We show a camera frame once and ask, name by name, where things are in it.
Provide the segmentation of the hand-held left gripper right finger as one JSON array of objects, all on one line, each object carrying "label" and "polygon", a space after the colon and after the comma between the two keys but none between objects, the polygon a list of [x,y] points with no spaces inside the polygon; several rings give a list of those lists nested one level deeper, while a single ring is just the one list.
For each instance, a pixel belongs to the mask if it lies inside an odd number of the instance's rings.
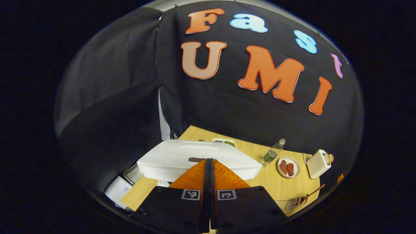
[{"label": "hand-held left gripper right finger", "polygon": [[210,228],[273,231],[287,217],[263,186],[250,186],[218,160],[210,159]]}]

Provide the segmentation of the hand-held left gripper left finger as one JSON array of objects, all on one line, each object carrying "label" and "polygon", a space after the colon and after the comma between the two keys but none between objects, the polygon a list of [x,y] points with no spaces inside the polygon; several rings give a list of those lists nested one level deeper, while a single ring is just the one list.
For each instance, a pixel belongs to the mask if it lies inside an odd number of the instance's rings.
[{"label": "hand-held left gripper left finger", "polygon": [[211,159],[201,161],[202,188],[154,187],[132,218],[158,233],[202,234],[210,231]]}]

